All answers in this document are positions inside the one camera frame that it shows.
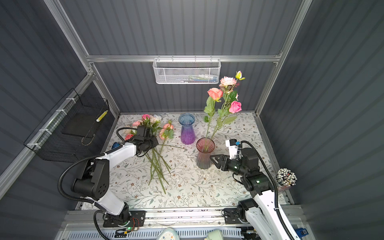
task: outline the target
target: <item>glass jar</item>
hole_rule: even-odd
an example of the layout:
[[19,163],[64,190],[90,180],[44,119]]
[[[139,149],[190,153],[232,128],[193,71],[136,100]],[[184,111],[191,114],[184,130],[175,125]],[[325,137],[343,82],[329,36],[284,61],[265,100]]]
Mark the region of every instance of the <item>glass jar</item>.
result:
[[196,158],[197,166],[201,169],[208,169],[212,165],[209,157],[215,149],[215,143],[211,139],[204,137],[197,141],[196,148],[199,151]]
[[181,142],[185,145],[190,145],[195,142],[196,136],[192,124],[195,122],[195,117],[192,114],[184,113],[179,117],[181,124]]

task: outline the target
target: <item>cup of cotton swabs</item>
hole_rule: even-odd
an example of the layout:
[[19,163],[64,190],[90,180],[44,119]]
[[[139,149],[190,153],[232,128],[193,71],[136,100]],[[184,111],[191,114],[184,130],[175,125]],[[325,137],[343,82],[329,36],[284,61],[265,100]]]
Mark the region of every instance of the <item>cup of cotton swabs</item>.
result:
[[294,172],[286,168],[280,168],[275,175],[275,180],[278,186],[278,191],[283,192],[293,185],[296,185],[297,177]]

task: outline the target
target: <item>mesh basket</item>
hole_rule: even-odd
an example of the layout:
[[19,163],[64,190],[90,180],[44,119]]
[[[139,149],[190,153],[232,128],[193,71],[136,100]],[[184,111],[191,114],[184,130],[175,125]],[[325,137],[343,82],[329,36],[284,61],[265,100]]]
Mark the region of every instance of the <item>mesh basket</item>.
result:
[[106,99],[76,95],[62,109],[56,110],[58,114],[44,129],[36,129],[38,138],[30,135],[24,145],[48,161],[76,162],[98,154],[102,146],[93,139],[105,123],[104,119],[96,120],[106,110],[109,110]]
[[156,83],[211,84],[218,83],[221,63],[217,61],[153,61]]

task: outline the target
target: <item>floral pattern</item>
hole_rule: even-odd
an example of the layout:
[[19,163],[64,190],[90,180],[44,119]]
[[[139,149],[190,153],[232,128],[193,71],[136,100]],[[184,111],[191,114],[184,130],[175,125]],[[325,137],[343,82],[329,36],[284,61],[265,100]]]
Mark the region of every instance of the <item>floral pattern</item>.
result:
[[[196,166],[196,142],[205,137],[207,124],[203,121],[205,114],[194,114],[193,128],[196,140],[191,145],[180,141],[181,124],[177,121],[180,114],[163,114],[162,123],[173,120],[175,137],[168,139],[162,156],[171,166],[170,173],[164,168],[164,177],[169,184],[164,183],[163,192],[158,179],[150,180],[150,162],[145,157],[131,157],[122,161],[110,172],[109,189],[117,197],[126,201],[132,209],[169,208],[169,207],[213,207],[235,206],[239,200],[250,197],[249,192],[232,178],[231,172],[223,172],[212,165],[203,170]],[[131,126],[141,119],[141,115],[121,115],[116,128]],[[236,121],[220,129],[213,141],[215,150],[212,154],[228,154],[225,140],[236,138],[251,142],[263,158],[269,171],[273,172],[269,157],[257,129],[252,113],[239,113]],[[114,142],[120,142],[114,132],[107,149]],[[286,204],[284,197],[279,196],[280,204]],[[84,203],[82,209],[94,209],[91,204]]]

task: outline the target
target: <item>white mesh basket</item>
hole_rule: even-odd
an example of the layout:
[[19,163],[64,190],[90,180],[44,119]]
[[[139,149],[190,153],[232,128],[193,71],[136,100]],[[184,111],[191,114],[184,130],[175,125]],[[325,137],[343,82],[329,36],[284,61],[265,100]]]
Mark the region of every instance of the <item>white mesh basket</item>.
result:
[[218,83],[221,63],[213,61],[153,61],[158,84],[212,84]]

